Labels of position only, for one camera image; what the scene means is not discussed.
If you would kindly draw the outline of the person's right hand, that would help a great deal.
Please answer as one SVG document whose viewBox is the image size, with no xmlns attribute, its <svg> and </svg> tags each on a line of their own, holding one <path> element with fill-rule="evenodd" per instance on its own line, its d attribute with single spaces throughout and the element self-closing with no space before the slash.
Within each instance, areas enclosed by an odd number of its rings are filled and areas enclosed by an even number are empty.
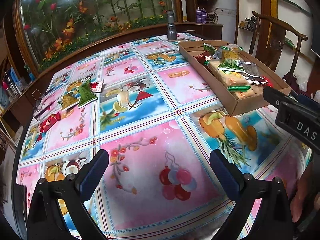
<svg viewBox="0 0 320 240">
<path fill-rule="evenodd" d="M 315 167 L 317 165 L 315 165 L 315 161 L 313 160 L 308 164 L 298 181 L 297 192 L 290 204 L 292 221 L 294 223 L 298 222 L 303 213 L 303 205 L 307 196 L 315 192 L 317 194 L 311 203 L 313 204 L 313 208 L 319 211 L 319 171 Z"/>
</svg>

